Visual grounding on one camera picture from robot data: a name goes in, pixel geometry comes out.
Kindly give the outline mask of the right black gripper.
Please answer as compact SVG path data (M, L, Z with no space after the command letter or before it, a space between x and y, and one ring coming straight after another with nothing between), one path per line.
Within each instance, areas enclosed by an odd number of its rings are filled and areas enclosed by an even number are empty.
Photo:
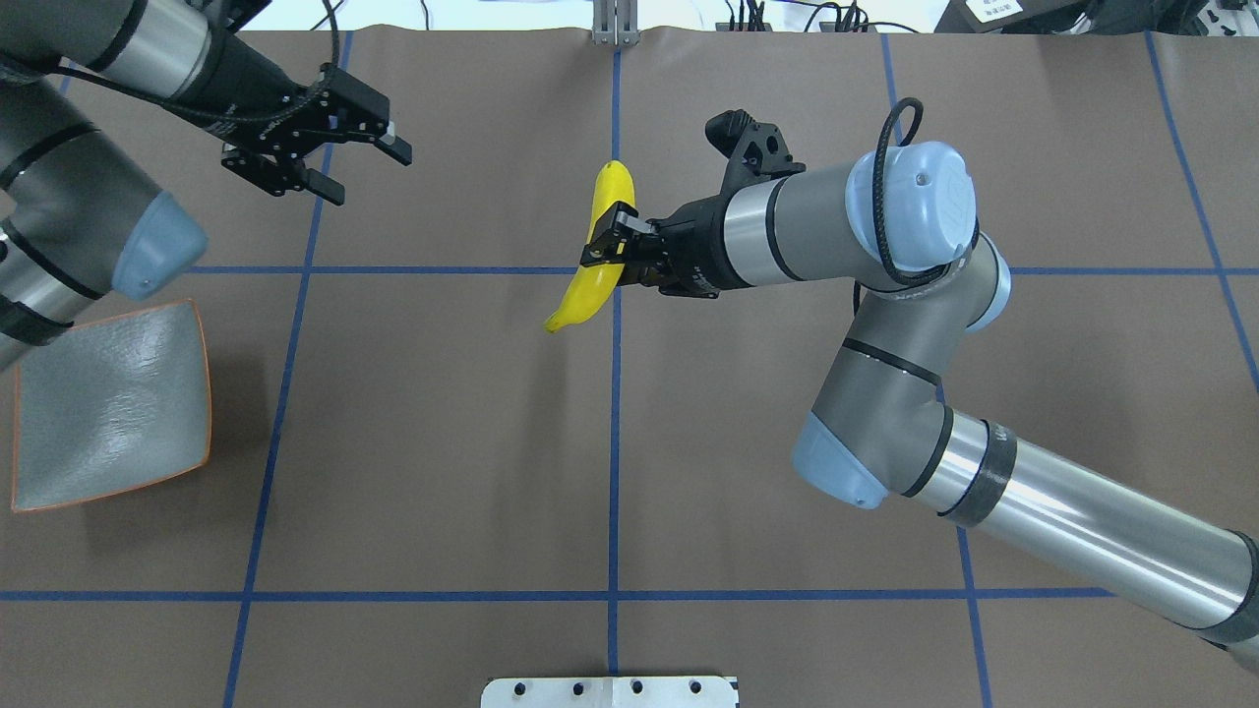
M580 247L580 268L623 267L618 286L656 288L661 295L718 299L711 283L709 243L692 227L647 220L630 203L612 203L594 220L590 242Z

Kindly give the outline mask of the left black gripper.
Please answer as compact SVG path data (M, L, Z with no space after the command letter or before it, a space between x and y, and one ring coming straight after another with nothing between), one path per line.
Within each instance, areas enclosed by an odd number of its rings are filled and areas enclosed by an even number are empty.
M257 188L308 193L329 205L345 205L345 188L307 168L305 157L329 144L370 144L397 164L413 164L413 146L397 134L390 100L334 66L324 66L329 84L301 110L264 126L242 127L223 144L220 164Z

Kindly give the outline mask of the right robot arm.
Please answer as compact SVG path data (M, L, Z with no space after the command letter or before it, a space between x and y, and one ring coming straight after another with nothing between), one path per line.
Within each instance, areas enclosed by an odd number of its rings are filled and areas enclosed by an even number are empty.
M1007 261L977 224L954 147L891 147L878 253L876 157L808 171L783 140L734 149L716 197L667 218L635 210L624 164L596 176L580 266L554 331L621 285L714 299L738 288L854 278L867 290L805 418L792 462L860 509L890 495L990 534L1178 624L1256 671L1256 542L1153 501L940 402L966 334L1010 300Z

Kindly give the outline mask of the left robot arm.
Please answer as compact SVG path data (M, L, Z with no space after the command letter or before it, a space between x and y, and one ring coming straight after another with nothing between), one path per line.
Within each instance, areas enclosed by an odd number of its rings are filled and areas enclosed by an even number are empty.
M311 84L240 30L264 1L5 1L1 6L3 368L53 344L110 292L141 301L201 258L206 231L52 76L157 106L223 144L222 163L269 197L342 205L306 165L329 144L413 160L390 100L340 64L341 37Z

